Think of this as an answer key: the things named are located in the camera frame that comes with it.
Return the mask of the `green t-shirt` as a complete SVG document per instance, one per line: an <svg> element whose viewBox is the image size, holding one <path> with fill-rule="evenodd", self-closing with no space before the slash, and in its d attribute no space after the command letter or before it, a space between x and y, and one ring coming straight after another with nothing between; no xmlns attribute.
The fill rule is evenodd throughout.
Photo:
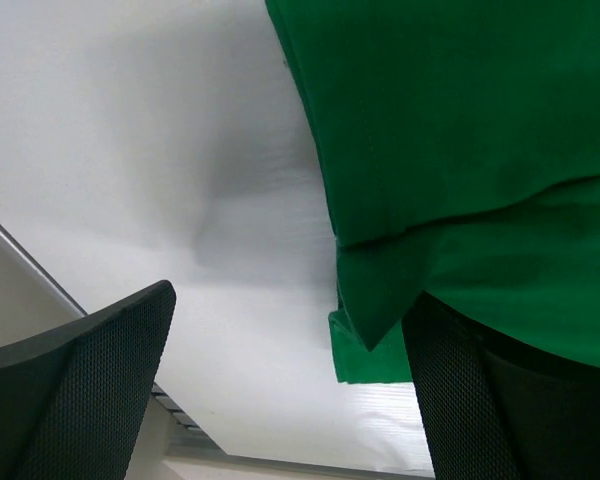
<svg viewBox="0 0 600 480"><path fill-rule="evenodd" d="M270 1L336 241L337 379L422 293L600 367L600 1Z"/></svg>

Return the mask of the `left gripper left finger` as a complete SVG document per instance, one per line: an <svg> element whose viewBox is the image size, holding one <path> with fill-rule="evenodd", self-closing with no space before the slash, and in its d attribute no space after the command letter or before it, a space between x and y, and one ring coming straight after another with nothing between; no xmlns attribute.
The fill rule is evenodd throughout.
<svg viewBox="0 0 600 480"><path fill-rule="evenodd" d="M0 347L0 479L122 479L175 309L159 281Z"/></svg>

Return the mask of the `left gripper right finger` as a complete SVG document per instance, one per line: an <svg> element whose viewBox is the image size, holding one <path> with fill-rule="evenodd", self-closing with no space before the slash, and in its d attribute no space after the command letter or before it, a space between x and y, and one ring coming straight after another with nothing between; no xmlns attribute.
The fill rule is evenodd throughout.
<svg viewBox="0 0 600 480"><path fill-rule="evenodd" d="M600 368L421 294L402 331L438 479L600 479Z"/></svg>

